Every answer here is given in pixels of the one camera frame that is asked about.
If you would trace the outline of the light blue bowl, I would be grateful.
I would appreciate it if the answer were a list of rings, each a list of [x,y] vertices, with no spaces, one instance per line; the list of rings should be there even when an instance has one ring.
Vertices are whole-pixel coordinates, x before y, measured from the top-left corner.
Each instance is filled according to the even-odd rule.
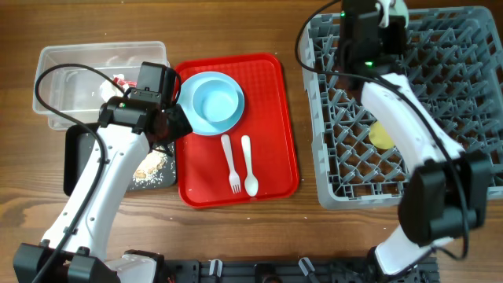
[[[239,94],[228,82],[211,79],[199,85],[192,98],[196,114],[209,123],[227,121],[237,110]]]

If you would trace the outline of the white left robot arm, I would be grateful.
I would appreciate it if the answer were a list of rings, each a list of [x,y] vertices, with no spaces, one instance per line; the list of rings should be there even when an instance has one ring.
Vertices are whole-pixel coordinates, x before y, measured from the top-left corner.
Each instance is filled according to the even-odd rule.
[[[55,223],[39,244],[22,244],[13,259],[20,282],[160,282],[164,257],[129,251],[107,261],[112,223],[134,172],[159,141],[191,133],[183,108],[158,93],[112,97],[90,129],[94,150]]]

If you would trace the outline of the white napkin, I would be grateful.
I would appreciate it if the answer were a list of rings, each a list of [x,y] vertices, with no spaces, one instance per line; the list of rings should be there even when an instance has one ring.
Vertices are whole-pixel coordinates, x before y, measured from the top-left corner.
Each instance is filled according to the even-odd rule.
[[[124,91],[124,74],[118,74],[113,76],[113,83],[105,80],[99,87],[101,98],[104,102],[107,102],[110,98],[114,96],[122,96]]]

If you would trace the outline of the rice and food scraps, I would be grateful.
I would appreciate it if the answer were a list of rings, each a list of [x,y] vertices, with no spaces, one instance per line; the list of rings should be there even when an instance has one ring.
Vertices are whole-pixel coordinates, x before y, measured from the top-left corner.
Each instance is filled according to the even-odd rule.
[[[134,172],[133,181],[137,186],[160,185],[173,176],[174,165],[168,155],[153,151],[140,163]]]

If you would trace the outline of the light blue plate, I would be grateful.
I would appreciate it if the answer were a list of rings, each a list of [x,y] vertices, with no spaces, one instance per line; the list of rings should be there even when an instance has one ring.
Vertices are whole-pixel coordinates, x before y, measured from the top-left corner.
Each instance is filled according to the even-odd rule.
[[[192,98],[195,89],[204,82],[211,79],[221,79],[230,83],[239,94],[239,105],[236,112],[225,122],[222,123],[209,123],[201,119],[195,112],[192,106]],[[192,128],[193,132],[203,136],[215,136],[223,134],[234,127],[240,120],[244,113],[244,91],[240,85],[230,76],[221,72],[201,72],[189,77],[182,84],[182,92],[178,99],[178,104],[184,110]]]

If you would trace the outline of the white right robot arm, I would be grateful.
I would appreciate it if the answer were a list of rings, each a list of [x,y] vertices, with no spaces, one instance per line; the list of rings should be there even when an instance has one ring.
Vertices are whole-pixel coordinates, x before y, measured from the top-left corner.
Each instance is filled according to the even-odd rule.
[[[393,58],[405,48],[406,14],[382,4],[341,13],[336,51],[344,86],[382,123],[411,178],[398,206],[398,227],[369,251],[369,278],[394,280],[460,238],[465,259],[469,234],[483,226],[490,161],[466,153],[425,110]]]

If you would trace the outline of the white plastic fork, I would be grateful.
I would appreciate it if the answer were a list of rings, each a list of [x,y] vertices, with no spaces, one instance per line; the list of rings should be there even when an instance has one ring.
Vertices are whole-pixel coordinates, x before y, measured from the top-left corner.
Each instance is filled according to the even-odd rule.
[[[240,192],[240,177],[234,167],[231,141],[227,134],[221,136],[221,143],[229,167],[229,184],[232,192],[237,194]]]

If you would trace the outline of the yellow plastic cup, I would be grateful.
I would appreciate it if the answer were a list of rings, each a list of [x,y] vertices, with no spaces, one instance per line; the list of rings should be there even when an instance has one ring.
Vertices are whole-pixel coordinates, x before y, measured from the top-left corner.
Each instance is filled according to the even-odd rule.
[[[395,143],[379,121],[370,126],[369,140],[378,149],[388,150],[395,146]]]

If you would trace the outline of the white plastic spoon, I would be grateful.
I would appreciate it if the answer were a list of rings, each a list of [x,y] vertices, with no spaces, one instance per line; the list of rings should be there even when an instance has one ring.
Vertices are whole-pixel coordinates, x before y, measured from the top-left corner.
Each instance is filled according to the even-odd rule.
[[[250,197],[255,197],[259,191],[259,182],[258,179],[254,176],[252,170],[252,148],[251,148],[251,139],[244,135],[241,137],[241,145],[244,154],[244,160],[247,170],[247,176],[244,180],[244,187],[247,194]]]

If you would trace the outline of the mint green bowl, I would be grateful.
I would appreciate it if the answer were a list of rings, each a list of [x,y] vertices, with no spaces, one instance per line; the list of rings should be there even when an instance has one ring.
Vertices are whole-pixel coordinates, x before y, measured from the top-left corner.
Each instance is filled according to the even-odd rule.
[[[377,6],[385,17],[408,17],[407,5],[403,0],[377,0]]]

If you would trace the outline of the red snack wrapper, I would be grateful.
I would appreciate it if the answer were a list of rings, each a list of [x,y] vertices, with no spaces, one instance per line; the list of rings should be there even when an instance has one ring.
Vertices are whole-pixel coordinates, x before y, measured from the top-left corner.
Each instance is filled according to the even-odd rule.
[[[116,76],[113,79],[113,82],[117,85],[121,86],[124,90],[127,90],[131,87],[136,87],[137,83],[134,81],[125,80],[123,77]]]

